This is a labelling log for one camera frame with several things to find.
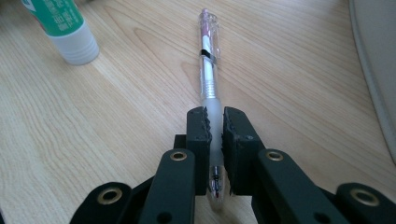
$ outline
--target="glue stick cap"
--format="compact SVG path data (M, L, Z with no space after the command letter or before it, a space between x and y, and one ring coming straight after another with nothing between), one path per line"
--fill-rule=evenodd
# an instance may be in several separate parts
M69 35L51 36L49 39L56 46L64 59L73 65L90 63L99 54L99 47L84 21L75 32Z

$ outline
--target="pen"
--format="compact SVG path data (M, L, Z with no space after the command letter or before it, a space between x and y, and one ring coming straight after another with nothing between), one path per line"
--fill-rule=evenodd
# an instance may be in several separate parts
M210 122L209 201L220 209L224 197L224 161L221 152L222 109L217 90L217 60L219 59L218 18L203 9L200 23L201 100Z

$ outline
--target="screw hole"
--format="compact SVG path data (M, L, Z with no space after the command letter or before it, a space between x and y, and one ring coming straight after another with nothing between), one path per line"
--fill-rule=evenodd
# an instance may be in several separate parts
M108 205L117 202L122 196L122 191L119 188L108 188L102 190L98 195L97 202L99 204Z
M362 204L372 207L379 206L378 198L373 193L365 189L352 189L350 194L352 195L353 199Z
M174 152L171 154L172 161L184 161L187 158L187 154L181 151Z
M283 160L282 154L275 152L275 151L269 151L265 155L271 161L282 161Z
M314 218L319 223L331 223L330 218L323 213L314 213Z
M172 220L172 215L168 212L162 212L157 216L158 223L169 223Z

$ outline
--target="gray object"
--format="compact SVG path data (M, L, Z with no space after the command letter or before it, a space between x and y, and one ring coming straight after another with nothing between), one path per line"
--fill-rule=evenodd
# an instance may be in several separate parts
M349 8L361 68L396 163L396 1L351 0Z

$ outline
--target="wood grain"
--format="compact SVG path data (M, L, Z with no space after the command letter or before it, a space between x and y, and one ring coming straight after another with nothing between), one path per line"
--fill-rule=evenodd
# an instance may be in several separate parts
M0 208L7 223L68 223L109 181L135 187L200 104L197 18L219 17L219 91L268 147L319 186L360 182L396 201L348 1L78 0L100 46L68 65L19 1L0 2ZM254 223L249 197L196 223Z

